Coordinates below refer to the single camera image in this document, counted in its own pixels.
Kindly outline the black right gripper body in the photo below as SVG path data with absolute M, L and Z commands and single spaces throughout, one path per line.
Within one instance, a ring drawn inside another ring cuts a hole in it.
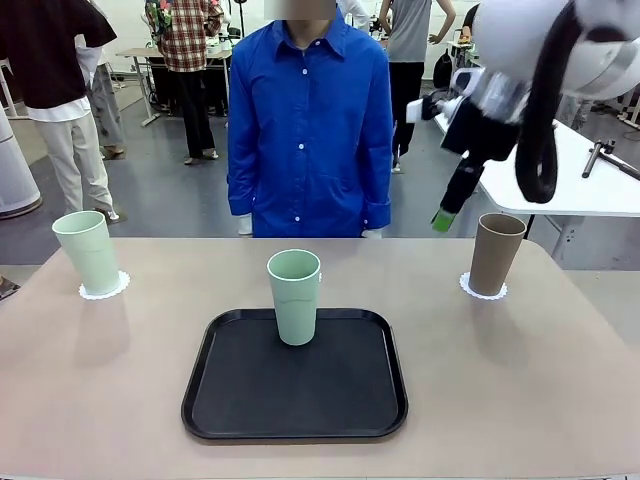
M 485 116 L 468 97 L 440 101 L 439 108 L 447 124 L 441 147 L 452 153 L 468 153 L 482 161 L 505 161 L 520 136 L 518 124 Z

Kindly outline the brown plastic cup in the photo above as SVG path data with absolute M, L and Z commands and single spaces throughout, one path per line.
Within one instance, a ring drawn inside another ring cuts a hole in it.
M 497 296 L 526 233 L 526 224 L 504 213 L 487 213 L 478 220 L 469 287 L 482 296 Z

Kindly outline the light green plastic cup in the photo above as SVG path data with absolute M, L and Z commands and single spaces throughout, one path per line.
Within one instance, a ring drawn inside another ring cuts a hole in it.
M 52 225 L 62 249 L 80 274 L 88 295 L 102 296 L 120 285 L 119 269 L 105 216 L 80 211 L 57 219 Z
M 280 339 L 290 346 L 309 343 L 316 328 L 319 257 L 302 249 L 283 250 L 268 260 L 266 268 Z

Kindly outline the person's right forearm blue sleeve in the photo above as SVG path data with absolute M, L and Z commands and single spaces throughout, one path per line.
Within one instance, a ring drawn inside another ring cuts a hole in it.
M 257 185 L 256 158 L 232 157 L 228 169 L 228 201 L 232 216 L 237 221 L 240 236 L 253 235 L 253 206 Z

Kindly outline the black hanging bag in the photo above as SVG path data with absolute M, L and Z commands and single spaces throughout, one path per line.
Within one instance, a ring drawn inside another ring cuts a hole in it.
M 447 90 L 450 87 L 453 74 L 453 62 L 448 50 L 438 58 L 433 69 L 433 86 L 438 90 Z

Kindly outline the bystander yellow hoodie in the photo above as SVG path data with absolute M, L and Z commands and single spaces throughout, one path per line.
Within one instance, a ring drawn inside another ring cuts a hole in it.
M 556 119 L 572 130 L 580 132 L 586 125 L 590 113 L 601 113 L 607 108 L 604 101 L 563 95 L 556 112 Z

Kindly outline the white side table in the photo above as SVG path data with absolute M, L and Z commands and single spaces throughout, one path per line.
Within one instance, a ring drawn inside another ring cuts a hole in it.
M 504 162 L 487 163 L 450 231 L 461 238 L 475 234 L 473 204 L 483 194 L 494 211 L 525 219 L 528 238 L 537 221 L 547 221 L 558 232 L 549 253 L 571 270 L 640 271 L 640 181 L 603 159 L 584 178 L 593 143 L 560 123 L 555 137 L 558 180 L 549 203 L 524 199 L 515 183 L 515 156 L 510 155 Z

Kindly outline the black metal rod with clamp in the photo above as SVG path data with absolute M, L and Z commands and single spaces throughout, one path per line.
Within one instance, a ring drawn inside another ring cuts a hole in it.
M 617 168 L 625 175 L 628 175 L 631 178 L 640 181 L 640 170 L 632 167 L 631 165 L 623 162 L 613 155 L 615 146 L 616 141 L 613 139 L 607 141 L 599 140 L 595 142 L 594 146 L 589 150 L 590 156 L 582 172 L 582 178 L 589 178 L 597 161 L 603 160 Z

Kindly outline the bystander grey tee black trousers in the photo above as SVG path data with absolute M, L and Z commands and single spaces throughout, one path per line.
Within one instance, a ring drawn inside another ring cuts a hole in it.
M 437 34 L 429 33 L 432 2 L 446 18 Z M 427 44 L 439 44 L 456 19 L 452 0 L 383 0 L 378 19 L 389 36 L 391 103 L 394 122 L 392 171 L 400 171 L 400 158 L 409 151 L 414 125 L 406 120 L 406 107 L 420 95 Z

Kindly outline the person in blue shirt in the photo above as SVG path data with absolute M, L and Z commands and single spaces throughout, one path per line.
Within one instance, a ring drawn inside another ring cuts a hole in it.
M 254 155 L 254 238 L 360 238 L 366 160 L 389 156 L 389 62 L 336 0 L 269 0 L 232 55 L 228 165 Z

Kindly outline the black plastic serving tray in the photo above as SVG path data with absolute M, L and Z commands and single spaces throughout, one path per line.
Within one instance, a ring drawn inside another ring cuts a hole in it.
M 313 339 L 289 346 L 270 308 L 235 309 L 207 327 L 181 406 L 206 441 L 378 439 L 409 401 L 389 323 L 357 308 L 321 308 Z

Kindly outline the bystander plaid shirt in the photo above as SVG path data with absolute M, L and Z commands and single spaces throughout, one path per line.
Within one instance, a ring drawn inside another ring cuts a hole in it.
M 219 0 L 145 0 L 144 12 L 151 37 L 177 81 L 188 147 L 185 163 L 215 160 L 204 72 L 206 40 L 219 33 L 224 10 Z

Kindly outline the wooden top background desk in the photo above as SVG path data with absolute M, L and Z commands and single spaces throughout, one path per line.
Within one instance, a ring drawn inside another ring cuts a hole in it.
M 139 83 L 139 87 L 142 93 L 142 100 L 144 102 L 144 106 L 147 114 L 147 117 L 141 122 L 140 126 L 142 128 L 146 128 L 151 123 L 161 118 L 163 114 L 161 112 L 156 111 L 151 106 L 151 103 L 149 100 L 149 95 L 150 95 L 149 89 L 147 88 L 147 82 L 141 71 L 141 66 L 152 67 L 152 64 L 150 64 L 149 62 L 146 62 L 146 63 L 141 62 L 141 59 L 154 58 L 154 59 L 163 60 L 164 57 L 155 47 L 130 48 L 125 51 L 117 53 L 116 56 L 131 59 L 133 61 L 134 72 L 136 74 L 136 77 Z M 226 99 L 229 99 L 229 93 L 230 93 L 229 60 L 231 59 L 231 57 L 232 57 L 231 50 L 220 50 L 218 47 L 207 48 L 206 68 L 209 70 L 221 69 L 223 71 Z

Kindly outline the bystander black top white trousers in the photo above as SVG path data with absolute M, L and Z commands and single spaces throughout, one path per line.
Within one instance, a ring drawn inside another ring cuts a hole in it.
M 110 223 L 121 220 L 108 186 L 88 92 L 102 47 L 117 35 L 90 0 L 0 0 L 0 60 L 9 62 L 27 116 L 47 148 L 65 211 L 83 188 Z

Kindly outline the white cylindrical air purifier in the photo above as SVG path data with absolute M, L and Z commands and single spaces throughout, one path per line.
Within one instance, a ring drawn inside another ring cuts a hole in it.
M 25 215 L 41 204 L 40 190 L 0 105 L 0 220 Z

